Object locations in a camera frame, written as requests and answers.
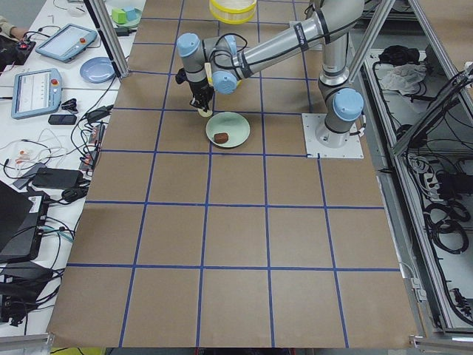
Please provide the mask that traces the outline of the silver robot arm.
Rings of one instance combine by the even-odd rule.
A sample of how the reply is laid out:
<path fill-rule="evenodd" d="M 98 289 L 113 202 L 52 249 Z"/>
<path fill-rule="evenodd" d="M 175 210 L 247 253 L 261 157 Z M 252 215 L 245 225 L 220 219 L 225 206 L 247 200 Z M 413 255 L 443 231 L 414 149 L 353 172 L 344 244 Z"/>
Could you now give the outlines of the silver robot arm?
<path fill-rule="evenodd" d="M 236 33 L 201 39 L 184 33 L 177 39 L 183 63 L 175 76 L 178 84 L 188 83 L 190 105 L 201 112 L 210 111 L 215 93 L 230 95 L 237 84 L 298 53 L 321 44 L 323 87 L 342 87 L 350 73 L 347 66 L 347 36 L 364 10 L 363 1 L 319 1 L 310 3 L 304 21 L 278 33 L 250 49 L 237 48 Z"/>

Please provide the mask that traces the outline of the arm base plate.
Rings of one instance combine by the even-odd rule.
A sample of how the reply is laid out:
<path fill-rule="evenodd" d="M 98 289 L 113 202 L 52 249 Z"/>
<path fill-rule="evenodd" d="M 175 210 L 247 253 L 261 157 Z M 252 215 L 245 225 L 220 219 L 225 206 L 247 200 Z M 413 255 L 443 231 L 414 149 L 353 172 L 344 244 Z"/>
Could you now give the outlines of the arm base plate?
<path fill-rule="evenodd" d="M 302 114 L 304 144 L 308 158 L 363 159 L 358 129 L 353 123 L 349 132 L 334 133 L 325 126 L 324 113 Z"/>

